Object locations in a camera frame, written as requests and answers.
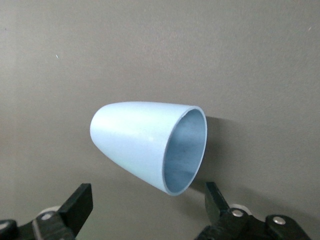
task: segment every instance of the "metal screw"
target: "metal screw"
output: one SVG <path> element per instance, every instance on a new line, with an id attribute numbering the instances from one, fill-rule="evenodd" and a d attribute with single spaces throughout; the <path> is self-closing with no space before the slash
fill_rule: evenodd
<path id="1" fill-rule="evenodd" d="M 235 210 L 232 211 L 232 215 L 235 216 L 235 217 L 240 218 L 240 217 L 242 217 L 244 215 L 244 213 L 242 211 L 238 210 L 238 209 L 235 209 Z"/>
<path id="2" fill-rule="evenodd" d="M 286 220 L 284 220 L 282 217 L 280 216 L 275 216 L 273 218 L 273 221 L 276 223 L 276 224 L 280 224 L 280 225 L 285 225 L 286 224 Z"/>
<path id="3" fill-rule="evenodd" d="M 46 213 L 45 215 L 43 215 L 41 217 L 41 220 L 45 221 L 45 220 L 48 220 L 49 218 L 52 217 L 52 214 L 51 213 Z"/>
<path id="4" fill-rule="evenodd" d="M 0 230 L 5 229 L 6 227 L 8 227 L 9 223 L 6 221 L 2 224 L 0 224 Z"/>

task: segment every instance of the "nose cone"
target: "nose cone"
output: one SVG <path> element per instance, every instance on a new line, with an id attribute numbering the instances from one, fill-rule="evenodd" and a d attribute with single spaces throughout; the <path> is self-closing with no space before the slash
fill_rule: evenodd
<path id="1" fill-rule="evenodd" d="M 207 122 L 196 106 L 119 102 L 96 112 L 90 135 L 98 149 L 119 166 L 170 195 L 178 195 L 200 167 Z"/>

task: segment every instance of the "gray wall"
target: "gray wall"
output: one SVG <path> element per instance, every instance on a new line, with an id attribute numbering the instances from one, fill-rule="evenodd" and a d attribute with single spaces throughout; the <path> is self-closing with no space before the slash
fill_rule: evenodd
<path id="1" fill-rule="evenodd" d="M 0 219 L 24 224 L 80 183 L 94 210 L 78 239 L 193 239 L 203 183 L 255 216 L 320 239 L 320 2 L 1 1 Z M 198 105 L 208 147 L 170 197 L 107 159 L 103 105 Z"/>

